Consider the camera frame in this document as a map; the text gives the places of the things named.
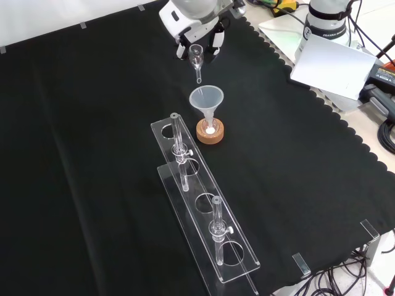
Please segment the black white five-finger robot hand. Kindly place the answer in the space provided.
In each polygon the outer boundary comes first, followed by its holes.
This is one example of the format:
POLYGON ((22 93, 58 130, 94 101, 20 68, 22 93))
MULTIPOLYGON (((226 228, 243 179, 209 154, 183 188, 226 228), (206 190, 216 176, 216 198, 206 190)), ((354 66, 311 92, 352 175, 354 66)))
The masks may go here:
POLYGON ((177 57, 188 57, 189 47, 210 34, 204 57, 209 62, 219 54, 225 39, 220 15, 233 7, 233 1, 169 1, 159 16, 178 45, 177 57))

